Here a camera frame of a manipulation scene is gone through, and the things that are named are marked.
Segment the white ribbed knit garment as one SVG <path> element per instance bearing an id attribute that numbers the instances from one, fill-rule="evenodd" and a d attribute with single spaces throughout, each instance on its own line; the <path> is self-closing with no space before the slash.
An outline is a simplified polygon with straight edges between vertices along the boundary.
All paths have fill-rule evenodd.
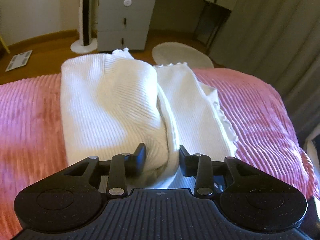
<path id="1" fill-rule="evenodd" d="M 186 63 L 152 66 L 127 49 L 69 59 L 61 67 L 61 120 L 67 163 L 110 160 L 146 146 L 135 187 L 166 189 L 176 177 L 178 150 L 223 161 L 237 136 L 217 89 L 197 80 Z"/>

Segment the pink corduroy bed blanket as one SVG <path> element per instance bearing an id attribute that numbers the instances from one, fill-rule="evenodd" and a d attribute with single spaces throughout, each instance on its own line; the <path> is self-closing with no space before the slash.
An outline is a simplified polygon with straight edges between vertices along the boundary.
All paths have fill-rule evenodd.
<path id="1" fill-rule="evenodd" d="M 198 80 L 218 91 L 220 107 L 238 136 L 236 156 L 319 197 L 310 158 L 278 92 L 260 79 L 235 70 L 196 69 Z M 60 113 L 60 74 L 1 85 L 1 239 L 21 229 L 16 195 L 67 166 Z"/>

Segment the round white rug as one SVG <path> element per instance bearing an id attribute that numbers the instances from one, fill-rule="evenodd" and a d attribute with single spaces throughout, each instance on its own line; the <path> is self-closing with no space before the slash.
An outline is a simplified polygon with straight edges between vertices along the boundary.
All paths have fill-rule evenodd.
<path id="1" fill-rule="evenodd" d="M 178 42 L 164 42 L 152 49 L 157 65 L 186 63 L 191 69 L 214 68 L 211 59 L 199 50 Z"/>

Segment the grey curtain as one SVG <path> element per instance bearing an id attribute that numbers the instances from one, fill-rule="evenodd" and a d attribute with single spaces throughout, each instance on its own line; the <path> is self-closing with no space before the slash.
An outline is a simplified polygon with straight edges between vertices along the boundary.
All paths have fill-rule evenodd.
<path id="1" fill-rule="evenodd" d="M 319 0 L 238 0 L 210 57 L 272 85 L 300 142 L 319 124 Z"/>

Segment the white tower fan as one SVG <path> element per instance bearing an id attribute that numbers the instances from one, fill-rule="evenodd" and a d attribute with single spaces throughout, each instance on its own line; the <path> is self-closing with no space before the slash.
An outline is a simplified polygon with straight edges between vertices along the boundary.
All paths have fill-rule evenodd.
<path id="1" fill-rule="evenodd" d="M 79 0 L 79 39 L 71 45 L 74 53 L 87 54 L 98 47 L 97 39 L 92 37 L 92 8 L 92 0 Z"/>

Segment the grey three-drawer cabinet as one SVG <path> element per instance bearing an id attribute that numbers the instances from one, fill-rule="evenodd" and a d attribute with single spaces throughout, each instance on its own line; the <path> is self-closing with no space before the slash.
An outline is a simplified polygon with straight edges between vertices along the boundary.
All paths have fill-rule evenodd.
<path id="1" fill-rule="evenodd" d="M 99 0 L 98 51 L 144 50 L 156 0 Z"/>

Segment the white bathroom scale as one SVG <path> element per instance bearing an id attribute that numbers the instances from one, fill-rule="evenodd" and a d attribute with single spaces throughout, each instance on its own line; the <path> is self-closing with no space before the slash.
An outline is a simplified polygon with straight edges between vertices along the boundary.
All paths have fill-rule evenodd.
<path id="1" fill-rule="evenodd" d="M 20 67 L 24 67 L 28 63 L 29 57 L 31 56 L 32 52 L 32 50 L 29 50 L 24 53 L 14 55 L 5 71 L 8 72 Z"/>

